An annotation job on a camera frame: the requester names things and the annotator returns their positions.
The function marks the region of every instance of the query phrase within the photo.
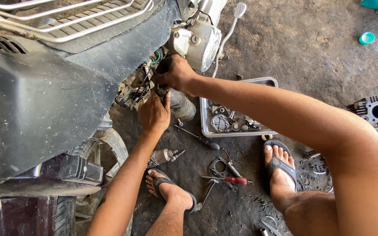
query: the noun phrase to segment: dirty floor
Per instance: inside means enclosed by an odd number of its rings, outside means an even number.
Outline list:
[[[244,79],[271,76],[280,88],[339,108],[378,95],[378,14],[373,9],[361,7],[356,0],[244,2],[247,11],[224,47],[226,56],[220,63],[218,78],[236,80],[237,74]],[[229,0],[221,14],[219,28],[223,35],[231,27],[236,3]],[[360,45],[358,37],[367,31],[374,33],[376,40]],[[214,66],[205,75],[211,75],[213,70]],[[201,134],[199,99],[191,100],[197,106],[197,115],[184,126]],[[131,152],[142,131],[136,113],[114,108],[111,117],[113,127]],[[184,235],[259,235],[259,229],[264,227],[260,220],[274,225],[266,215],[276,219],[276,228],[282,235],[291,235],[269,196],[260,137],[217,138],[222,149],[211,151],[193,137],[176,131],[174,122],[172,118],[156,149],[186,149],[175,162],[159,166],[176,184],[202,200],[206,181],[200,176],[207,174],[215,158],[226,157],[223,149],[228,150],[239,172],[253,181],[237,192],[230,191],[227,185],[215,186],[205,208],[185,216]],[[281,135],[275,138],[292,150],[301,190],[327,191],[331,187],[329,176],[313,173],[325,170],[323,160],[303,160],[301,154],[309,148]],[[142,181],[136,204],[132,235],[139,236],[154,223],[164,203],[150,195]]]

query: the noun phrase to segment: spring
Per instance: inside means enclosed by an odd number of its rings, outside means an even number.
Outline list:
[[[230,132],[233,132],[234,131],[234,128],[233,127],[229,127],[229,128],[226,128],[225,130],[224,130],[224,132],[226,132],[226,133],[230,133]]]

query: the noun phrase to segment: black sandal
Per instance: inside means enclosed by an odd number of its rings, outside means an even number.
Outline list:
[[[154,185],[154,190],[155,190],[155,193],[157,194],[157,196],[160,199],[162,199],[163,201],[167,202],[164,199],[164,197],[161,195],[161,193],[160,193],[160,189],[159,189],[160,184],[162,184],[162,183],[168,183],[168,184],[174,184],[174,185],[176,185],[176,184],[173,183],[173,181],[164,172],[162,172],[161,170],[155,169],[155,168],[152,168],[151,170],[155,170],[158,173],[160,173],[160,174],[162,174],[162,175],[165,176],[165,178],[163,178],[163,177],[153,178],[152,184]],[[186,190],[184,190],[184,191],[187,192],[192,197],[192,201],[193,201],[192,207],[190,209],[185,210],[185,214],[190,214],[190,213],[192,213],[192,212],[195,211],[195,208],[196,208],[196,198],[195,198],[195,196],[193,196],[193,194],[189,193],[188,191],[186,191]]]
[[[282,142],[280,142],[278,140],[270,139],[270,140],[266,141],[263,144],[263,148],[265,148],[266,145],[269,145],[272,148],[276,145],[276,146],[282,148],[285,152],[287,152],[288,156],[291,156],[291,152],[287,148],[287,146],[285,146],[285,144],[283,144]],[[266,169],[268,171],[269,179],[271,178],[273,172],[278,168],[283,169],[289,176],[291,176],[291,178],[293,178],[295,188],[296,188],[296,191],[297,191],[297,176],[296,176],[297,172],[296,172],[296,170],[292,169],[287,164],[285,164],[283,161],[281,161],[281,159],[276,157],[275,154],[273,153],[273,150],[272,150],[272,160],[269,162],[268,166],[266,167]]]

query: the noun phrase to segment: motorcycle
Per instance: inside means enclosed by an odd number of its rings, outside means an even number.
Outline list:
[[[165,93],[151,78],[168,55],[206,71],[227,3],[59,2],[0,0],[0,236],[75,235],[91,220],[128,157],[110,107]],[[185,95],[172,98],[173,114],[192,119]]]

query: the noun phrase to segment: red-handled screwdriver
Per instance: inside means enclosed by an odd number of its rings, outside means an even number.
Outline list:
[[[216,177],[202,176],[202,178],[224,180],[225,182],[229,182],[231,184],[239,184],[239,185],[246,185],[247,184],[247,179],[243,178],[243,177],[237,177],[237,178],[233,178],[233,177],[216,178]]]

